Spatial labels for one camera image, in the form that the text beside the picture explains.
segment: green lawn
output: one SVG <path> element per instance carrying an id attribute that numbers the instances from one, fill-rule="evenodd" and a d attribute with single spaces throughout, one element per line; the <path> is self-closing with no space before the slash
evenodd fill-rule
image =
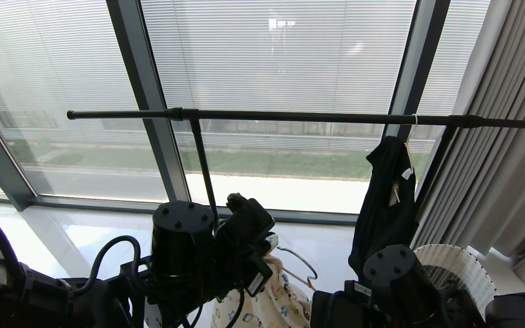
<path id="1" fill-rule="evenodd" d="M 211 172 L 221 174 L 279 175 L 302 177 L 337 177 L 369 179 L 371 165 L 367 152 L 341 154 L 311 154 L 303 152 L 207 151 Z M 180 149 L 186 171 L 200 171 L 195 149 Z M 412 154 L 420 177 L 428 154 Z M 98 166 L 101 168 L 155 169 L 150 149 L 71 148 L 46 164 Z"/>

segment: sheer white curtain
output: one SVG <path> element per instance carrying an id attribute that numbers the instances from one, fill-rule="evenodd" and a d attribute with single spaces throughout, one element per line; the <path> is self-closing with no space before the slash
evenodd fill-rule
<path id="1" fill-rule="evenodd" d="M 525 119 L 525 1 L 492 1 L 455 114 Z M 525 129 L 461 130 L 423 208 L 415 245 L 495 247 L 525 240 Z"/>

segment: white wicker basket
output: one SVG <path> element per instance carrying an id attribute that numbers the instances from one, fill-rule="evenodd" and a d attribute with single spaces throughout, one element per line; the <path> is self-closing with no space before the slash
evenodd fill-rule
<path id="1" fill-rule="evenodd" d="M 498 289 L 475 256 L 454 245 L 424 245 L 414 251 L 436 287 L 443 287 L 447 280 L 458 283 L 459 289 L 466 289 L 485 317 L 485 307 Z"/>

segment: white label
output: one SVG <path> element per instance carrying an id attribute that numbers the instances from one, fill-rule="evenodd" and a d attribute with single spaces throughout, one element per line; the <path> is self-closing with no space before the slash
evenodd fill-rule
<path id="1" fill-rule="evenodd" d="M 364 295 L 368 295 L 368 296 L 371 296 L 371 289 L 367 288 L 367 287 L 364 287 L 360 284 L 358 284 L 357 282 L 354 282 L 354 289 L 356 289 L 356 291 L 364 294 Z"/>
<path id="2" fill-rule="evenodd" d="M 408 180 L 408 178 L 411 176 L 412 174 L 412 169 L 411 168 L 407 168 L 403 173 L 402 173 L 402 177 L 404 177 L 404 180 Z"/>
<path id="3" fill-rule="evenodd" d="M 254 295 L 254 292 L 257 291 L 258 285 L 260 285 L 263 280 L 264 277 L 260 272 L 257 274 L 256 277 L 254 277 L 254 279 L 252 279 L 250 286 L 248 286 L 248 291 L 251 295 Z"/>

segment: black clothes rack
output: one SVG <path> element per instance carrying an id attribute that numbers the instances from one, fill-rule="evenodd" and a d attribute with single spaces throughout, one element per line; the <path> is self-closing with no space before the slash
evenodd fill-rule
<path id="1" fill-rule="evenodd" d="M 448 146 L 458 128 L 500 127 L 500 128 L 525 128 L 523 120 L 502 120 L 497 118 L 480 118 L 475 115 L 449 115 L 449 116 L 412 116 L 412 115 L 384 115 L 384 114 L 339 114 L 339 113 L 300 113 L 300 112 L 255 112 L 255 111 L 229 111 L 229 110 L 198 110 L 196 108 L 170 108 L 165 111 L 93 111 L 75 112 L 68 111 L 67 118 L 77 120 L 81 118 L 167 118 L 169 120 L 189 120 L 192 133 L 196 142 L 198 158 L 208 201 L 216 219 L 216 201 L 208 170 L 206 149 L 202 140 L 200 120 L 258 120 L 258 121 L 299 121 L 299 122 L 328 122 L 328 123 L 367 123 L 367 124 L 398 124 L 398 125 L 444 125 L 445 129 L 440 140 L 439 148 L 425 175 L 420 191 L 415 201 L 417 213 L 421 209 L 432 185 L 432 180 L 439 173 L 440 165 Z"/>

